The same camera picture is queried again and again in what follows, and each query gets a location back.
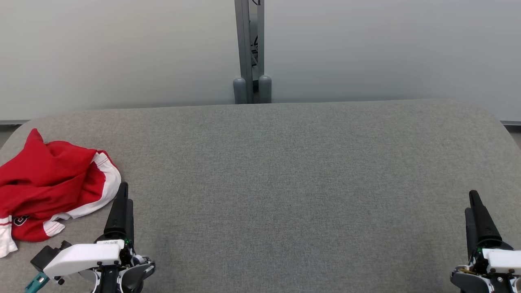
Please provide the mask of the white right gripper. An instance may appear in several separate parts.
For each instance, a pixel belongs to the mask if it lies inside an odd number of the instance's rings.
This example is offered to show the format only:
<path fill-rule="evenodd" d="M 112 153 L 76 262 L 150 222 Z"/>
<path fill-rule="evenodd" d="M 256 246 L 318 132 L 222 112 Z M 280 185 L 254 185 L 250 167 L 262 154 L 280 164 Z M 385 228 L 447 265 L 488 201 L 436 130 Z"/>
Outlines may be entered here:
<path fill-rule="evenodd" d="M 521 252 L 502 237 L 476 190 L 465 209 L 468 264 L 456 267 L 450 282 L 462 293 L 519 293 Z"/>

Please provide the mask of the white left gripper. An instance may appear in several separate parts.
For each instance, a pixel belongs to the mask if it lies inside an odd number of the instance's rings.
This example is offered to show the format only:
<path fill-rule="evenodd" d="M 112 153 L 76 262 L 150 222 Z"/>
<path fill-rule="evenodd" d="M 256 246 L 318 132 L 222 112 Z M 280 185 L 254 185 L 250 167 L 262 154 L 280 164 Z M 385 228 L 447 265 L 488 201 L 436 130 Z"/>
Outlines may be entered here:
<path fill-rule="evenodd" d="M 119 185 L 112 201 L 104 239 L 108 240 L 74 245 L 64 241 L 57 249 L 45 247 L 50 259 L 43 263 L 43 274 L 57 282 L 79 274 L 93 282 L 94 293 L 140 293 L 145 280 L 155 273 L 156 263 L 132 247 L 134 204 L 126 182 Z"/>

